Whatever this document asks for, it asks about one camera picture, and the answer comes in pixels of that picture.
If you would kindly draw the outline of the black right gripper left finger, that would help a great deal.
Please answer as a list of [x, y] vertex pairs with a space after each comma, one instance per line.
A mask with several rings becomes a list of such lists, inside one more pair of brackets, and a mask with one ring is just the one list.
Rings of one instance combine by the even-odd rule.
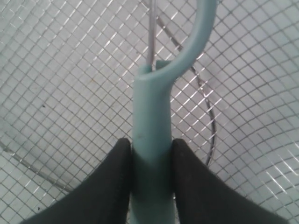
[[25, 224], [124, 224], [131, 191], [131, 144], [119, 139], [104, 161], [71, 193]]

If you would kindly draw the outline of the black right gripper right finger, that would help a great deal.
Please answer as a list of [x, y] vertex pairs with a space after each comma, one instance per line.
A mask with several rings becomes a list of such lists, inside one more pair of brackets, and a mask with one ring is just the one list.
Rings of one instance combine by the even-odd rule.
[[171, 149], [173, 189], [182, 224], [286, 224], [218, 178], [183, 139]]

